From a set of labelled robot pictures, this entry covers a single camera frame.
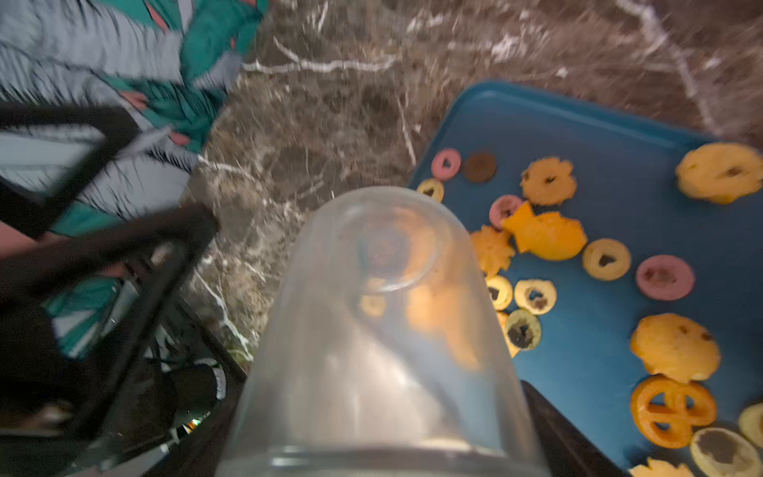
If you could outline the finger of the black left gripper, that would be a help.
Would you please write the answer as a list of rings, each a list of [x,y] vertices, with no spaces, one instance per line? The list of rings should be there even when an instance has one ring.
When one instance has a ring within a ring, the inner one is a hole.
[[[5,179],[1,181],[2,222],[33,239],[47,232],[140,132],[130,114],[119,107],[32,107],[2,103],[3,129],[43,125],[87,125],[98,130],[103,139],[47,194],[28,192]]]

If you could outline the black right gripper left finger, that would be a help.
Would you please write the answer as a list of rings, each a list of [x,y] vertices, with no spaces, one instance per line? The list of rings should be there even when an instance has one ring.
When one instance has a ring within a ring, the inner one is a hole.
[[[214,476],[221,461],[240,396],[228,396],[201,425],[144,476]]]

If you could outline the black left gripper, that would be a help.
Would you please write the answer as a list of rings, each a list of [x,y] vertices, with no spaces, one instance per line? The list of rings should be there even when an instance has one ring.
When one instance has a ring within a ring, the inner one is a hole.
[[[218,229],[208,208],[186,206],[3,258],[3,475],[154,465],[226,400],[220,344],[186,307],[165,309]],[[161,246],[131,308],[95,327],[83,357],[65,354],[44,301]]]

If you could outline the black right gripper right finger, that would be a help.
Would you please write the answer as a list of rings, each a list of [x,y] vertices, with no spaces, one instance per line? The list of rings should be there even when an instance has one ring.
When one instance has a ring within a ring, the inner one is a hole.
[[[552,476],[625,476],[535,387],[526,381],[521,385]]]

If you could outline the jar with beige lid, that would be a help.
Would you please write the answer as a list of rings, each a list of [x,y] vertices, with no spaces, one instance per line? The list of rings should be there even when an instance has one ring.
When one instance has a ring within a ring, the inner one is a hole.
[[[302,229],[220,476],[546,476],[461,222],[397,187]]]

